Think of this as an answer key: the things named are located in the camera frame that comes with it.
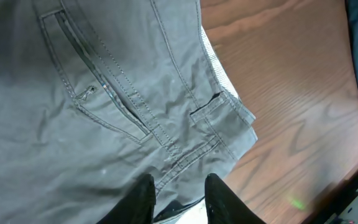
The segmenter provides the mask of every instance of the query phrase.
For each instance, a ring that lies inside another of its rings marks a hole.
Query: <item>wooden surface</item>
[[[343,0],[201,0],[203,26],[257,144],[226,179],[267,223],[300,223],[358,163],[358,92]],[[291,198],[307,205],[291,206]]]

